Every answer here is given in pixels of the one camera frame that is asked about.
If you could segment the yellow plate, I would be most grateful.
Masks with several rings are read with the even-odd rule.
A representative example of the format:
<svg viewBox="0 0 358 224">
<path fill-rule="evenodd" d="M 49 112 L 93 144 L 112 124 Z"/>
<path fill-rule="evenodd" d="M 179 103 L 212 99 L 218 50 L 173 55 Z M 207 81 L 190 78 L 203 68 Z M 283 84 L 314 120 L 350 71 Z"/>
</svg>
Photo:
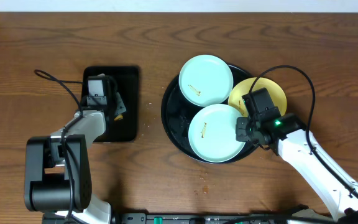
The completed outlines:
<svg viewBox="0 0 358 224">
<path fill-rule="evenodd" d="M 238 83 L 231 91 L 228 98 L 228 105 L 238 110 L 241 115 L 248 117 L 245 104 L 243 103 L 242 96 L 248 94 L 251 85 L 255 81 L 254 78 L 247 78 Z M 287 110 L 287 98 L 282 88 L 274 81 L 268 78 L 260 78 L 253 87 L 252 91 L 266 88 L 275 106 L 278 107 L 281 115 L 284 115 Z"/>
</svg>

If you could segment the light blue plate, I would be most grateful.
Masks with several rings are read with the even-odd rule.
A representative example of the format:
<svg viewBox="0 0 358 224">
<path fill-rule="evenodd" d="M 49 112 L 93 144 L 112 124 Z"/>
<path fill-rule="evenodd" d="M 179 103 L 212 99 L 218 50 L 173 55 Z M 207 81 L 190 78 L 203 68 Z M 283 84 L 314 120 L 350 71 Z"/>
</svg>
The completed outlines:
<svg viewBox="0 0 358 224">
<path fill-rule="evenodd" d="M 228 64 L 214 55 L 197 55 L 182 66 L 178 84 L 192 104 L 206 107 L 225 101 L 234 86 Z"/>
<path fill-rule="evenodd" d="M 193 152 L 212 163 L 234 158 L 245 146 L 245 142 L 236 140 L 236 123 L 241 116 L 238 110 L 224 104 L 201 109 L 191 120 L 188 129 Z"/>
</svg>

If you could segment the green and yellow sponge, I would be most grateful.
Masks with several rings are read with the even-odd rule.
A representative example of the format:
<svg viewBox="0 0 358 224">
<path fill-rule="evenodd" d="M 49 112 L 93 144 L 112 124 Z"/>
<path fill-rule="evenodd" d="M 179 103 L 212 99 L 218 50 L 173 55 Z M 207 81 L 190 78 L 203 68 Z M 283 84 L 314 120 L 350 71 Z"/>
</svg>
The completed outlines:
<svg viewBox="0 0 358 224">
<path fill-rule="evenodd" d="M 118 121 L 118 120 L 121 120 L 121 119 L 123 119 L 123 115 L 122 115 L 122 114 L 119 114 L 119 115 L 117 115 L 117 116 L 114 118 L 115 121 Z"/>
</svg>

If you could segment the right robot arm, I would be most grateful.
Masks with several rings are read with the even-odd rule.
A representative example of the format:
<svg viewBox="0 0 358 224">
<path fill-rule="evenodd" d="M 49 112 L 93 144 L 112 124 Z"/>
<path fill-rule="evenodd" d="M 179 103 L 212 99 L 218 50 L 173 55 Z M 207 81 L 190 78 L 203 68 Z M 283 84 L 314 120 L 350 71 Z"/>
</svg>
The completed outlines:
<svg viewBox="0 0 358 224">
<path fill-rule="evenodd" d="M 246 112 L 236 124 L 236 139 L 272 150 L 307 181 L 335 221 L 358 222 L 358 182 L 319 145 L 294 114 L 282 116 L 274 105 L 262 111 L 239 101 Z"/>
</svg>

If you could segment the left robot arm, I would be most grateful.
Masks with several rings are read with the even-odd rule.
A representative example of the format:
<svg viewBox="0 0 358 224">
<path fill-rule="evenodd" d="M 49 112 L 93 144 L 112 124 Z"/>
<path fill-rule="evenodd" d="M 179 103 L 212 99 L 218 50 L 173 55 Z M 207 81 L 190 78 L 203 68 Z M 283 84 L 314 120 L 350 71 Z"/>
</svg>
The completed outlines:
<svg viewBox="0 0 358 224">
<path fill-rule="evenodd" d="M 48 136 L 32 137 L 25 149 L 24 203 L 32 212 L 61 222 L 118 223 L 112 206 L 92 193 L 88 148 L 111 133 L 117 83 L 110 75 L 83 82 L 88 94 L 76 100 L 73 119 Z"/>
</svg>

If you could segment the black rectangular tray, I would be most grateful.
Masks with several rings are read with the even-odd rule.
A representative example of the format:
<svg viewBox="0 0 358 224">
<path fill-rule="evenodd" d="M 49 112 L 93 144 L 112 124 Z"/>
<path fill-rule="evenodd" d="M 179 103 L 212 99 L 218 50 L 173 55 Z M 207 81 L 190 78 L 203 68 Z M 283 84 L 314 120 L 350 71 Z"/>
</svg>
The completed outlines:
<svg viewBox="0 0 358 224">
<path fill-rule="evenodd" d="M 82 84 L 89 76 L 99 74 L 111 75 L 117 82 L 117 92 L 120 93 L 126 106 L 125 113 L 115 113 L 113 118 L 122 114 L 123 119 L 106 124 L 102 122 L 105 132 L 95 139 L 96 142 L 126 142 L 133 141 L 137 134 L 138 100 L 139 100 L 139 67 L 137 66 L 90 66 L 84 70 Z M 82 86 L 81 97 L 87 94 Z"/>
</svg>

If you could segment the round black tray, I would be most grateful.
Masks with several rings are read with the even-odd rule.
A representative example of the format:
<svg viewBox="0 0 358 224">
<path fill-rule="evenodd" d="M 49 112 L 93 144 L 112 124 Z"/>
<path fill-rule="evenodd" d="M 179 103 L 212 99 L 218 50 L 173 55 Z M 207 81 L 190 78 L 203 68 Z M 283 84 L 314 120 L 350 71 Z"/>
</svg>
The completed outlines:
<svg viewBox="0 0 358 224">
<path fill-rule="evenodd" d="M 228 64 L 234 79 L 234 86 L 241 81 L 253 78 L 247 70 L 237 67 L 233 64 Z M 192 150 L 190 142 L 188 139 L 188 129 L 190 127 L 191 120 L 199 112 L 202 107 L 196 106 L 190 103 L 181 93 L 180 87 L 178 84 L 179 74 L 170 82 L 167 86 L 165 93 L 162 98 L 161 105 L 161 119 L 164 130 L 170 139 L 170 141 L 175 145 L 181 152 L 191 157 L 192 159 L 208 164 L 217 163 L 217 164 L 228 164 L 232 162 L 239 161 L 257 149 L 256 145 L 252 145 L 247 142 L 241 151 L 234 156 L 232 159 L 224 162 L 208 162 Z"/>
</svg>

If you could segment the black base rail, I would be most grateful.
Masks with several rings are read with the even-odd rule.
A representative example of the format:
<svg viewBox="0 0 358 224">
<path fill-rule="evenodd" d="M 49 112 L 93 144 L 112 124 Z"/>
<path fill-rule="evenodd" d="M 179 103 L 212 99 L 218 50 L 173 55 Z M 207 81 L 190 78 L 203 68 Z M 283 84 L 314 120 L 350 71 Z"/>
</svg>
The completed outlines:
<svg viewBox="0 0 358 224">
<path fill-rule="evenodd" d="M 121 224 L 224 224 L 237 220 L 239 224 L 306 223 L 298 220 L 246 220 L 244 216 L 197 216 L 197 215 L 146 215 L 144 213 L 125 213 L 120 218 L 112 218 L 110 223 Z"/>
</svg>

